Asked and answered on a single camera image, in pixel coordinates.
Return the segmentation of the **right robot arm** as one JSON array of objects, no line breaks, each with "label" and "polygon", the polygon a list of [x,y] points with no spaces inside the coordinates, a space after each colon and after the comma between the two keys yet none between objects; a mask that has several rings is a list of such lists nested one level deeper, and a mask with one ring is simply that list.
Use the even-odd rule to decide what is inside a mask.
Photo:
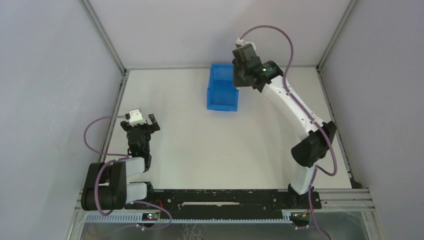
[{"label": "right robot arm", "polygon": [[332,146],[337,127],[324,122],[301,100],[288,83],[283,70],[274,62],[262,62],[252,42],[240,42],[233,50],[233,85],[251,87],[268,97],[285,115],[299,142],[290,150],[296,162],[288,190],[303,196],[312,188],[317,162],[327,153],[335,156]]}]

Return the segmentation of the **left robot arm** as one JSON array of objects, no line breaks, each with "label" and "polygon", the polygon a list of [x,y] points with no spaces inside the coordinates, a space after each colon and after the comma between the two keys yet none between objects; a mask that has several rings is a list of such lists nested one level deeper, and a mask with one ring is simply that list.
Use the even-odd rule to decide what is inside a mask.
[{"label": "left robot arm", "polygon": [[127,203],[147,199],[153,194],[151,182],[128,180],[147,172],[151,166],[151,136],[161,128],[154,114],[148,117],[150,122],[137,109],[122,116],[120,126],[126,133],[127,153],[119,154],[118,160],[89,165],[81,195],[83,210],[107,216],[113,210],[123,209]]}]

